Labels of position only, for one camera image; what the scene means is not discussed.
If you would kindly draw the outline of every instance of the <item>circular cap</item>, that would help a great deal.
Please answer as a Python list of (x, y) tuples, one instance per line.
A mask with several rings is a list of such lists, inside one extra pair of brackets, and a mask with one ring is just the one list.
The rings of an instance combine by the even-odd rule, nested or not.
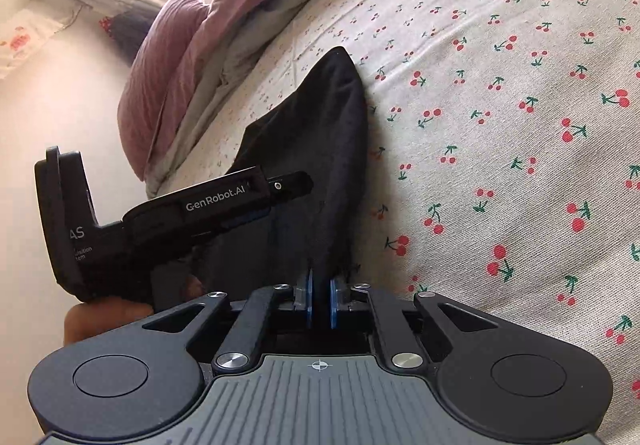
[(422, 365), (422, 357), (415, 353), (398, 353), (391, 359), (395, 367), (402, 367), (403, 369), (411, 369), (412, 367), (419, 367)]
[(560, 364), (539, 355), (505, 357), (494, 364), (491, 376), (506, 392), (518, 396), (548, 396), (566, 381)]
[(74, 373), (74, 383), (90, 396), (115, 398), (134, 392), (146, 382), (144, 362), (124, 355), (105, 355), (86, 361)]
[(243, 365), (247, 365), (249, 358), (242, 353), (223, 353), (216, 360), (216, 364), (225, 369), (238, 369)]

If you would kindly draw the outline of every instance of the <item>black cloth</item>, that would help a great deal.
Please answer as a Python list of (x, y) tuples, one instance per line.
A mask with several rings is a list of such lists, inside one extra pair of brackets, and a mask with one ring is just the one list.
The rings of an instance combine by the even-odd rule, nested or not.
[(228, 171), (260, 165), (272, 178), (303, 170), (313, 191), (197, 249), (194, 275), (207, 291), (241, 300), (265, 285), (295, 284), (312, 269), (316, 302), (328, 310), (330, 279), (351, 266), (366, 157), (362, 81), (344, 48), (333, 48), (293, 94), (247, 127)]

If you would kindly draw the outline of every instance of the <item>cherry print bed sheet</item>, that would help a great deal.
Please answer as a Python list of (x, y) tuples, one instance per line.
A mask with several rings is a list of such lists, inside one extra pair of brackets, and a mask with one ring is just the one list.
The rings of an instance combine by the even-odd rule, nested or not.
[(640, 443), (639, 34), (640, 0), (312, 0), (162, 192), (223, 174), (344, 46), (370, 115), (359, 279), (589, 350), (614, 379), (600, 437)]

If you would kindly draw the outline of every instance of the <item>finger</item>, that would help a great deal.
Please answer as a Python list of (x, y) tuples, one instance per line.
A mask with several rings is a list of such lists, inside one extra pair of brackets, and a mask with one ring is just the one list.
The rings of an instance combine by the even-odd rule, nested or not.
[(153, 308), (124, 300), (106, 297), (78, 304), (65, 317), (64, 345), (94, 337), (152, 315)]
[(200, 282), (200, 279), (194, 275), (189, 275), (180, 291), (180, 297), (183, 301), (188, 301), (202, 297), (205, 293), (207, 292)]

